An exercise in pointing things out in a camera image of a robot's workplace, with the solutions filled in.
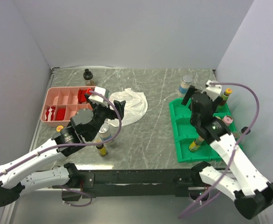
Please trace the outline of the silver lid blue label jar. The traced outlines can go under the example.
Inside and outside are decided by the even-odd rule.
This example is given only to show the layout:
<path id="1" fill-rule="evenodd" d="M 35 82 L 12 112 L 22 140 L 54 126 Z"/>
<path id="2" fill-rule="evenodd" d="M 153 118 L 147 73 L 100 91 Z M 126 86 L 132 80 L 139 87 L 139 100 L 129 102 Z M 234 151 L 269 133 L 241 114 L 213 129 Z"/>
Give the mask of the silver lid blue label jar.
<path id="1" fill-rule="evenodd" d="M 180 86 L 178 88 L 178 96 L 183 98 L 188 91 L 190 85 L 192 83 L 192 77 L 190 75 L 185 75 L 182 77 Z"/>

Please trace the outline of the pink lid spice jar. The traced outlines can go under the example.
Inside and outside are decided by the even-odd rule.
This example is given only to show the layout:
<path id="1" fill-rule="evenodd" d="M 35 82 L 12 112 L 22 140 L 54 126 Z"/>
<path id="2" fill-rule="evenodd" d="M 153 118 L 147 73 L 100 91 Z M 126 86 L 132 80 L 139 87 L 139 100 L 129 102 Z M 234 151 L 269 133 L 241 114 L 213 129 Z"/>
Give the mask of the pink lid spice jar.
<path id="1" fill-rule="evenodd" d="M 229 115 L 225 115 L 223 118 L 222 118 L 222 121 L 227 125 L 227 126 L 230 126 L 232 123 L 233 123 L 233 118 Z"/>

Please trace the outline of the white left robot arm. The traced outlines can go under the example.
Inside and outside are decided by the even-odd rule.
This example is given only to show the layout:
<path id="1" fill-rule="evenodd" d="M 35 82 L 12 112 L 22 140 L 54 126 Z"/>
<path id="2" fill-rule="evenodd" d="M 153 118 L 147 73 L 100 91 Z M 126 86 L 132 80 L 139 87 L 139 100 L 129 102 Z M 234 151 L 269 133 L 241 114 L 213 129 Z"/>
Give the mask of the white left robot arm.
<path id="1" fill-rule="evenodd" d="M 0 165 L 0 207 L 47 186 L 76 187 L 82 177 L 73 163 L 49 171 L 38 169 L 84 148 L 85 142 L 95 139 L 106 119 L 122 120 L 125 104 L 125 101 L 117 100 L 109 106 L 91 103 L 91 109 L 79 110 L 66 127 L 55 132 L 43 145 L 17 160 Z"/>

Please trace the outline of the yellow bottle cork cap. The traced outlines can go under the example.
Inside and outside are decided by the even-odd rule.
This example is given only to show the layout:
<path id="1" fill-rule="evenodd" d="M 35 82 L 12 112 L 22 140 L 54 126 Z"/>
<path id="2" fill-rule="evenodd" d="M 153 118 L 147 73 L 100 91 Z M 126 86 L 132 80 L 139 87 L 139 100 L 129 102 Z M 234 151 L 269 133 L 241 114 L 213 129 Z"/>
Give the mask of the yellow bottle cork cap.
<path id="1" fill-rule="evenodd" d="M 197 137 L 190 145 L 189 145 L 189 150 L 191 152 L 196 152 L 199 147 L 202 145 L 204 142 L 204 139 L 202 137 Z"/>

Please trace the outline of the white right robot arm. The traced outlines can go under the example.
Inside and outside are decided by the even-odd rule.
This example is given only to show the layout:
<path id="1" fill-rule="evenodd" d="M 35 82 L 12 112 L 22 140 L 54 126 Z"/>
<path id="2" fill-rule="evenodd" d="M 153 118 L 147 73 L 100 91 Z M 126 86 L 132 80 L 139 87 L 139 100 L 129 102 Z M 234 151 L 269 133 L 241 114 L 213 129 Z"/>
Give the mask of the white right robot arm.
<path id="1" fill-rule="evenodd" d="M 215 150 L 226 163 L 224 172 L 217 171 L 207 162 L 192 168 L 192 182 L 197 186 L 208 184 L 228 196 L 239 213 L 252 219 L 273 204 L 273 182 L 265 178 L 247 158 L 223 120 L 214 116 L 222 102 L 222 83 L 209 81 L 205 90 L 190 86 L 182 105 L 190 103 L 190 124 L 199 137 Z"/>

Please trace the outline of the red sauce bottle yellow cap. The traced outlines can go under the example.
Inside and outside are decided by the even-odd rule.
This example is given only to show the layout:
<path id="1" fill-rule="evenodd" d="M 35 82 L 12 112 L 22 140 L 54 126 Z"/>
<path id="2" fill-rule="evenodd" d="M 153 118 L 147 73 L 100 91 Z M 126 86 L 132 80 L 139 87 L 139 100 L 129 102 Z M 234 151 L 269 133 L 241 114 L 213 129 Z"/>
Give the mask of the red sauce bottle yellow cap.
<path id="1" fill-rule="evenodd" d="M 232 94 L 233 90 L 231 88 L 227 88 L 225 89 L 225 91 L 223 92 L 223 94 L 221 95 L 221 98 L 223 99 L 222 102 L 219 104 L 219 106 L 217 107 L 216 112 L 219 112 L 220 110 L 223 109 L 224 105 L 226 104 L 229 96 Z"/>

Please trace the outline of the dark sauce bottle black cap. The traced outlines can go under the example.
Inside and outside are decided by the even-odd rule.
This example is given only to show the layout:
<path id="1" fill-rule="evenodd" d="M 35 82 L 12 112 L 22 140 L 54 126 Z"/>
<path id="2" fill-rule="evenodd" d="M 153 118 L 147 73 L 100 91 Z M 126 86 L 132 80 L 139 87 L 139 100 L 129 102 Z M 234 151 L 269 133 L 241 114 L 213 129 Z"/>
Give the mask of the dark sauce bottle black cap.
<path id="1" fill-rule="evenodd" d="M 235 141 L 238 141 L 238 139 L 243 135 L 243 133 L 248 129 L 247 126 L 244 126 L 239 132 L 238 131 L 235 131 L 235 132 L 232 132 L 234 138 L 235 138 Z M 244 142 L 244 138 L 239 142 L 239 144 L 242 144 Z"/>

